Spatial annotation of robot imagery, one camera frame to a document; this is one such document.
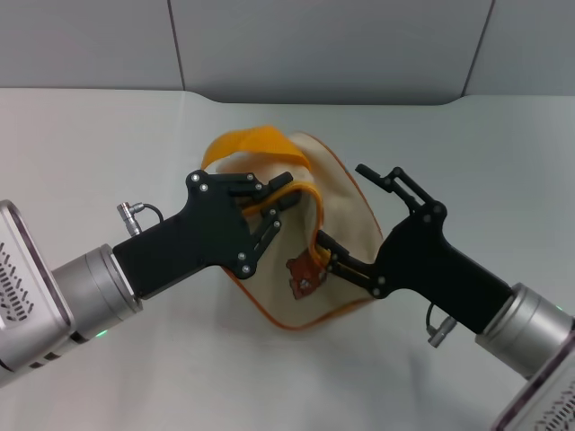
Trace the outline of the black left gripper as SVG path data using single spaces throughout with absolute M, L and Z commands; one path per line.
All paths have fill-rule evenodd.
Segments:
M 237 198 L 262 202 L 293 180 L 289 172 L 267 183 L 248 173 L 209 174 L 197 170 L 186 178 L 182 210 L 113 247 L 113 256 L 139 299 L 149 299 L 207 267 L 219 266 L 240 279 L 251 277 L 279 233 L 284 211 L 296 206 L 299 191 L 246 207 Z M 252 233 L 247 221 L 259 216 Z

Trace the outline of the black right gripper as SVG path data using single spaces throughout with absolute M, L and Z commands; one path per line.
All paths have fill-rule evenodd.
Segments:
M 399 289 L 423 296 L 475 334 L 481 334 L 512 296 L 511 287 L 453 247 L 443 234 L 446 207 L 419 186 L 401 167 L 381 175 L 364 163 L 355 171 L 413 212 L 381 245 L 372 268 L 385 298 Z M 355 259 L 320 230 L 315 245 L 329 255 L 327 270 L 361 288 L 375 288 L 369 264 Z

